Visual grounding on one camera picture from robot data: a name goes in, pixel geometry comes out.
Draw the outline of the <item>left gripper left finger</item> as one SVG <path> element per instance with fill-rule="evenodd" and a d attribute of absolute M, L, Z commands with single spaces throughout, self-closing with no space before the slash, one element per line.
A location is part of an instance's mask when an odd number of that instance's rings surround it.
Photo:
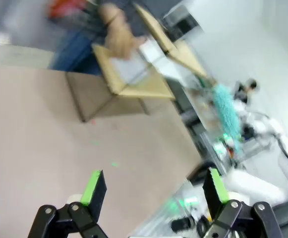
<path fill-rule="evenodd" d="M 92 172 L 79 201 L 57 209 L 41 206 L 28 234 L 29 238 L 66 238 L 79 233 L 83 238 L 106 238 L 98 224 L 107 186 L 102 170 Z"/>

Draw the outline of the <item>person's left hand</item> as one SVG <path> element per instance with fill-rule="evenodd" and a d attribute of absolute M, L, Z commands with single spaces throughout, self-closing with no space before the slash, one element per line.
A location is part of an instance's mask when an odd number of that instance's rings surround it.
<path fill-rule="evenodd" d="M 135 37 L 122 13 L 117 14 L 108 24 L 106 45 L 113 55 L 128 60 L 132 51 L 147 40 L 145 36 Z"/>

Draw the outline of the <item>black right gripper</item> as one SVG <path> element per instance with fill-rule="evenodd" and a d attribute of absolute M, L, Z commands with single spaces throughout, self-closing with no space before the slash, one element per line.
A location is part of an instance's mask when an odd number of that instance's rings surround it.
<path fill-rule="evenodd" d="M 257 81 L 250 78 L 246 84 L 239 83 L 234 93 L 234 99 L 240 101 L 248 101 L 251 92 L 258 87 Z"/>

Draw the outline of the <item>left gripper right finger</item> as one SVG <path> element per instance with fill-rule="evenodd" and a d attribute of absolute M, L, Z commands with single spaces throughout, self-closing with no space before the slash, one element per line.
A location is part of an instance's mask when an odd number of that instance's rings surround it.
<path fill-rule="evenodd" d="M 209 168 L 203 184 L 208 209 L 213 219 L 205 238 L 227 238 L 237 232 L 246 238 L 282 238 L 283 234 L 269 203 L 253 206 L 230 199 L 217 169 Z"/>

